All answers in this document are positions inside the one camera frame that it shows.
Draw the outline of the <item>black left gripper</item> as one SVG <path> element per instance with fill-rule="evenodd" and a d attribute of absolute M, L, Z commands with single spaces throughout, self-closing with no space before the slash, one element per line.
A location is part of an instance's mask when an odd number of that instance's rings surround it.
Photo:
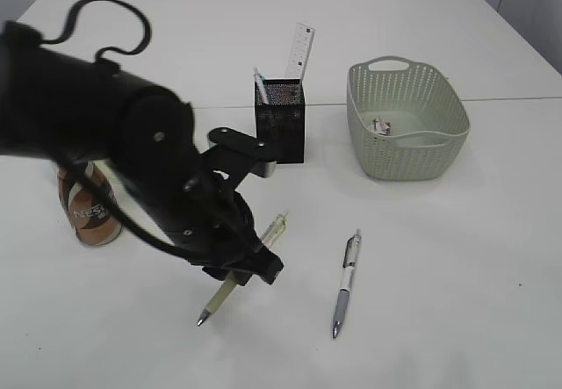
<path fill-rule="evenodd" d="M 162 173 L 162 251 L 184 259 L 217 280 L 232 272 L 241 285 L 252 276 L 273 284 L 284 268 L 261 242 L 253 213 L 221 169 L 171 169 Z"/>

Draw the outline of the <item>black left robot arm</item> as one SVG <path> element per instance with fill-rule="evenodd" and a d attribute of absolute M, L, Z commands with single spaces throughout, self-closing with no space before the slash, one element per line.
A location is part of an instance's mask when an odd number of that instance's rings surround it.
<path fill-rule="evenodd" d="M 265 247 L 238 192 L 249 174 L 270 176 L 277 150 L 229 127 L 214 128 L 197 149 L 191 106 L 173 91 L 107 61 L 50 50 L 28 25 L 1 35 L 1 152 L 59 163 L 84 179 L 84 162 L 105 160 L 164 233 L 159 241 L 115 205 L 110 211 L 155 248 L 217 279 L 258 276 L 272 284 L 283 269 Z"/>

